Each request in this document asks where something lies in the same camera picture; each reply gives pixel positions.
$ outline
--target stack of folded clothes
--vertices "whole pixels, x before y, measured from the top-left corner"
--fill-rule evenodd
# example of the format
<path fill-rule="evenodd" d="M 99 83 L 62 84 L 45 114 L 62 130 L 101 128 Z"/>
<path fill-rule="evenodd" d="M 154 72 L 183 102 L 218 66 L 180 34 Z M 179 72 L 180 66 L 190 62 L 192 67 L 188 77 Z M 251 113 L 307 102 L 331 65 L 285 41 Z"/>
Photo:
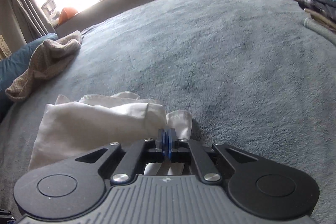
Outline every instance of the stack of folded clothes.
<path fill-rule="evenodd" d="M 297 0 L 307 13 L 304 25 L 336 45 L 336 0 Z"/>

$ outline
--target orange object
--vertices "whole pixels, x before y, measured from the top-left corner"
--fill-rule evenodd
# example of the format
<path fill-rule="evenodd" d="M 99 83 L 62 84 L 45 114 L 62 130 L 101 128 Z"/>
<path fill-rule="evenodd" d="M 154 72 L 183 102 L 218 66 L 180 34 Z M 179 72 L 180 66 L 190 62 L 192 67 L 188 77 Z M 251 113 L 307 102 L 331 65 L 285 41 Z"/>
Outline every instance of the orange object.
<path fill-rule="evenodd" d="M 77 13 L 78 11 L 75 8 L 64 7 L 61 11 L 61 15 L 59 16 L 58 25 L 61 25 L 64 22 L 68 21 L 70 18 L 75 16 Z"/>

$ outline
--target folded white fabric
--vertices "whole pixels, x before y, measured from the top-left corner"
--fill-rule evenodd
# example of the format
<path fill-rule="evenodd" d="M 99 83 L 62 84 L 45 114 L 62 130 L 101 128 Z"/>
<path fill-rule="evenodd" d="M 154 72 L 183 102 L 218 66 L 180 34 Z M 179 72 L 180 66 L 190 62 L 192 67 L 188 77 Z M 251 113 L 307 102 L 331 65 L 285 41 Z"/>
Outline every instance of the folded white fabric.
<path fill-rule="evenodd" d="M 141 100 L 131 92 L 85 95 L 78 102 L 59 95 L 55 105 L 46 105 L 29 170 L 111 142 L 130 145 L 139 139 L 156 138 L 159 128 L 175 128 L 178 138 L 190 138 L 191 126 L 189 112 L 166 114 L 159 102 Z"/>

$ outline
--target triangular cutout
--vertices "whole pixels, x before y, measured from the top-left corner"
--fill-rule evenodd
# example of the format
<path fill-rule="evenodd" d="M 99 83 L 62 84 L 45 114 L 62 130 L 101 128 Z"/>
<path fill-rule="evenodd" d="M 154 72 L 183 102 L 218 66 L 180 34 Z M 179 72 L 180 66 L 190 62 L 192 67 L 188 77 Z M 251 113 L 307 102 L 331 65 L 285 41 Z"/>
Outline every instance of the triangular cutout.
<path fill-rule="evenodd" d="M 88 164 L 94 164 L 97 160 L 100 159 L 101 156 L 105 154 L 107 150 L 108 150 L 107 148 L 102 148 L 90 154 L 81 156 L 80 158 L 75 159 L 75 161 L 86 162 Z"/>
<path fill-rule="evenodd" d="M 245 164 L 247 162 L 253 162 L 253 161 L 257 161 L 256 159 L 243 154 L 241 152 L 238 152 L 236 150 L 233 150 L 231 148 L 226 150 L 237 162 L 239 162 L 240 164 Z"/>

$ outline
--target knitted beige cloth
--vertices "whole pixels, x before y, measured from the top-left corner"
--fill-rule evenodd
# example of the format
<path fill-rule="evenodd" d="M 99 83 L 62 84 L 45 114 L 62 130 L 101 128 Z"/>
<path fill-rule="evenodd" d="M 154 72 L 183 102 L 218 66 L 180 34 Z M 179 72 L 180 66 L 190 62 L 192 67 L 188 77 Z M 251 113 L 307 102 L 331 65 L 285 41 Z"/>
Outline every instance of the knitted beige cloth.
<path fill-rule="evenodd" d="M 42 81 L 64 71 L 81 44 L 82 36 L 79 31 L 56 41 L 44 40 L 31 56 L 28 69 L 6 89 L 6 95 L 14 102 L 28 98 Z"/>

